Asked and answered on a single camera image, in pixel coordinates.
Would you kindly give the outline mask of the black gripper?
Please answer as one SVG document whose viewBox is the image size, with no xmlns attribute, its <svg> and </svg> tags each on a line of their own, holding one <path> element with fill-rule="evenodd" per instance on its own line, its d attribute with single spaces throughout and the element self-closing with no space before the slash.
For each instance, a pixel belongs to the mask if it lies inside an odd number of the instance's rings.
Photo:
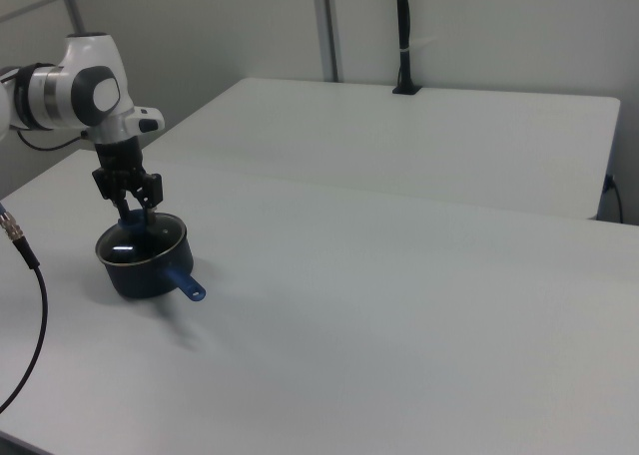
<svg viewBox="0 0 639 455">
<path fill-rule="evenodd" d="M 130 222 L 130 208 L 126 193 L 139 202 L 142 222 L 148 226 L 154 220 L 155 207 L 164 199 L 162 177 L 147 173 L 143 167 L 143 153 L 139 138 L 113 144 L 97 144 L 100 167 L 92 173 L 104 200 L 117 209 L 121 224 Z"/>
</svg>

